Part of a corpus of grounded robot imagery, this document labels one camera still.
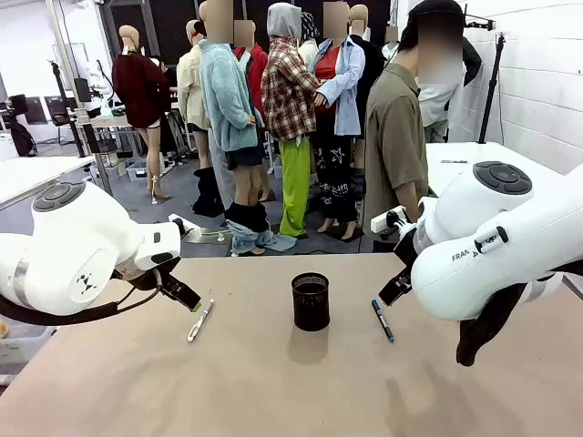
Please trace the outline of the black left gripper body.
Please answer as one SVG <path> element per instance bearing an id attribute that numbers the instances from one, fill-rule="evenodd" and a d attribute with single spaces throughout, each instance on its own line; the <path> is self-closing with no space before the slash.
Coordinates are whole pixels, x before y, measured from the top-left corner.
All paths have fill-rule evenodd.
<path id="1" fill-rule="evenodd" d="M 181 291 L 181 282 L 172 275 L 181 257 L 167 260 L 153 269 L 142 270 L 128 261 L 116 266 L 116 279 L 125 280 L 138 290 L 153 290 L 158 285 L 161 292 L 169 297 L 177 297 Z"/>

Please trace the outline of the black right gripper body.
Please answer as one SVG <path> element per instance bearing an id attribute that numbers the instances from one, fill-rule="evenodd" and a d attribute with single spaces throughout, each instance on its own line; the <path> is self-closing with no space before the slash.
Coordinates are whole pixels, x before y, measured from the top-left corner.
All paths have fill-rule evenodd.
<path id="1" fill-rule="evenodd" d="M 414 248 L 416 224 L 398 221 L 396 227 L 399 231 L 399 240 L 394 248 L 394 254 L 403 262 L 404 268 L 395 279 L 409 278 L 411 268 L 418 256 L 416 249 Z"/>

